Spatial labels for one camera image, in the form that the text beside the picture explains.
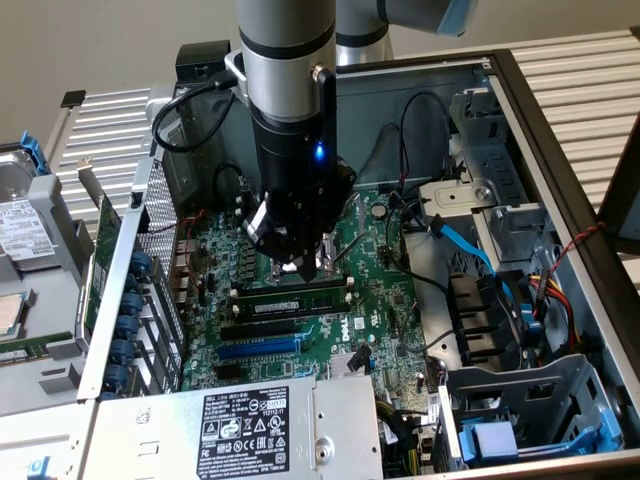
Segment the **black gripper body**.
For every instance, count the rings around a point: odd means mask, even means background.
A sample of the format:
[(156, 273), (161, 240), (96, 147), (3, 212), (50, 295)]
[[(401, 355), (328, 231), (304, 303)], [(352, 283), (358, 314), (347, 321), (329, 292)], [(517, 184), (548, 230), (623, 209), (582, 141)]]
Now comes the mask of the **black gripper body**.
[(296, 122), (277, 121), (251, 109), (267, 212), (279, 225), (337, 222), (355, 171), (337, 152), (336, 113)]

